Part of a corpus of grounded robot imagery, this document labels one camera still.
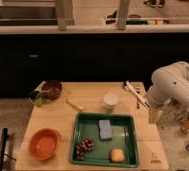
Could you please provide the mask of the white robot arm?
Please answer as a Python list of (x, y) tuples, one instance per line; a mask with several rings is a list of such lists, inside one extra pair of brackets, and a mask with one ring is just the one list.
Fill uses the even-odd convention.
[(147, 92), (151, 108), (161, 108), (171, 98), (189, 108), (189, 63), (179, 61), (158, 68), (152, 73), (151, 81)]

